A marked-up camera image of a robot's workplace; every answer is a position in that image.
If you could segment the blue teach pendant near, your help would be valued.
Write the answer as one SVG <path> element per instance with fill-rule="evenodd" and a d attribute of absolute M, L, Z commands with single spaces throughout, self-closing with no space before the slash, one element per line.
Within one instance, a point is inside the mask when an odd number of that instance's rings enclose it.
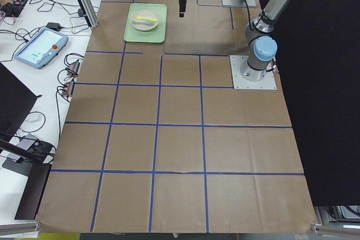
<path fill-rule="evenodd" d="M 67 45 L 68 40 L 67 35 L 43 27 L 15 53 L 14 59 L 36 69 L 41 69 L 58 55 Z"/>

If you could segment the black monitor with stand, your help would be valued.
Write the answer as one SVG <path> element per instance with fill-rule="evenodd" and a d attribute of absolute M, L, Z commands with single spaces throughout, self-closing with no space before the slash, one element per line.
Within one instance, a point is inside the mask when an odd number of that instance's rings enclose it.
<path fill-rule="evenodd" d="M 1 153 L 9 150 L 11 153 L 26 156 L 22 149 L 10 143 L 10 140 L 15 137 L 37 99 L 38 96 L 8 68 L 1 65 Z M 15 219 L 34 220 L 41 204 L 51 165 L 45 162 L 18 163 L 5 157 L 1 168 L 28 178 Z"/>

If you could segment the yellow plastic fork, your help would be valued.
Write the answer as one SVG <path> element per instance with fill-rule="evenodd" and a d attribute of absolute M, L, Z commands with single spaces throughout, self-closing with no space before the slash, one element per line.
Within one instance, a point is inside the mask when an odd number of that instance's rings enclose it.
<path fill-rule="evenodd" d="M 136 15 L 135 18 L 136 18 L 137 20 L 146 20 L 146 21 L 151 21 L 151 22 L 158 22 L 157 19 L 148 18 L 148 17 L 143 17 L 143 16 L 138 16 L 138 15 Z"/>

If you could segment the black hub box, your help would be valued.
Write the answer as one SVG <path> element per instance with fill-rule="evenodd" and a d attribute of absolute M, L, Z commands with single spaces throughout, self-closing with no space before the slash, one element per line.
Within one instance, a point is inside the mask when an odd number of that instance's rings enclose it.
<path fill-rule="evenodd" d="M 11 153 L 7 150 L 6 157 L 15 162 L 31 162 L 31 163 L 50 163 L 53 161 L 56 154 L 56 147 L 46 141 L 40 140 L 32 134 L 25 136 L 17 136 L 19 142 L 16 147 L 21 148 L 26 156 L 21 156 L 18 153 Z"/>

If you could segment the white round plate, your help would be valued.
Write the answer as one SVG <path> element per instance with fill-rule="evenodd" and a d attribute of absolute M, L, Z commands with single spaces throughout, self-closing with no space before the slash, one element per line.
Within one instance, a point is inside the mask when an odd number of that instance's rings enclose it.
<path fill-rule="evenodd" d="M 130 24 L 137 30 L 150 31 L 160 23 L 160 16 L 151 10 L 136 11 L 130 18 Z"/>

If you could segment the teal green plastic spoon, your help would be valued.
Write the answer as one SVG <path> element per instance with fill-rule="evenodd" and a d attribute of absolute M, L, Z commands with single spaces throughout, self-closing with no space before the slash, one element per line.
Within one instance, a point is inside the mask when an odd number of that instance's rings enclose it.
<path fill-rule="evenodd" d="M 154 22 L 146 21 L 146 20 L 132 20 L 132 23 L 133 23 L 133 24 L 150 25 L 150 26 L 155 25 Z"/>

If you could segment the light green plastic tray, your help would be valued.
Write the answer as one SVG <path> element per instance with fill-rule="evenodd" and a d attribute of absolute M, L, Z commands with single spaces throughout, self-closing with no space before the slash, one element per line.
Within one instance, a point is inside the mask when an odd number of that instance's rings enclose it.
<path fill-rule="evenodd" d="M 139 10 L 155 11 L 160 16 L 159 25 L 150 31 L 140 31 L 131 25 L 131 16 Z M 167 24 L 167 6 L 165 4 L 133 3 L 130 5 L 124 40 L 132 43 L 162 43 L 165 40 Z"/>

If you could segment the black power adapter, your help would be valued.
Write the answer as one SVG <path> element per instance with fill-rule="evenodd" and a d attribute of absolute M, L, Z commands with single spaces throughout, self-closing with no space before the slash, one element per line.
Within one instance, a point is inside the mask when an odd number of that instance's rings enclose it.
<path fill-rule="evenodd" d="M 47 28 L 52 29 L 54 31 L 60 31 L 62 26 L 56 22 L 48 22 L 46 25 Z"/>

